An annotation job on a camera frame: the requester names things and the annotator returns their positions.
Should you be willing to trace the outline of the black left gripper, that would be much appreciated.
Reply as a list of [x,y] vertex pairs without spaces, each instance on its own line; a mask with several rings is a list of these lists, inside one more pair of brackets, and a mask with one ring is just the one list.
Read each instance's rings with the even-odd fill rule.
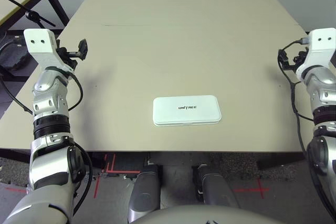
[[71,69],[75,70],[77,66],[77,61],[75,58],[79,58],[81,60],[85,60],[87,52],[88,52],[88,44],[86,39],[82,39],[78,45],[78,52],[68,52],[65,47],[60,47],[60,41],[56,41],[56,52],[58,56],[61,58],[63,63],[69,66]]

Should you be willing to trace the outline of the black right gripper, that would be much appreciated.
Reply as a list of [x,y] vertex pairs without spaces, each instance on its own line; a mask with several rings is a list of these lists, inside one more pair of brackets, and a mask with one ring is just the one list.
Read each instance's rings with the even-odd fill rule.
[[[293,58],[293,65],[289,65],[287,70],[297,70],[304,62],[308,54],[308,48],[305,51],[300,51],[297,56]],[[287,54],[284,50],[278,50],[278,61],[281,64],[287,63]]]

